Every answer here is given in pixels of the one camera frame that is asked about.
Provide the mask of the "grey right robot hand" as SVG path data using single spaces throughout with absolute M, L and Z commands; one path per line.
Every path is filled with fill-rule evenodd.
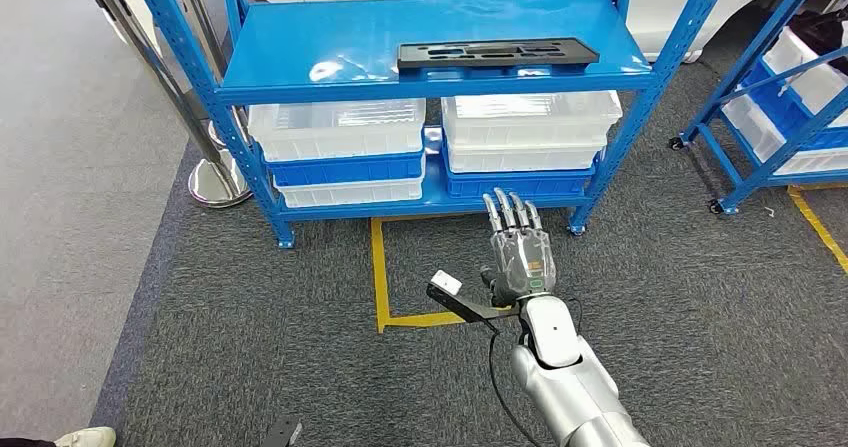
M 482 199 L 493 230 L 490 245 L 496 266 L 482 268 L 481 278 L 490 289 L 492 306 L 507 308 L 522 298 L 551 292 L 556 267 L 536 206 L 499 187 Z

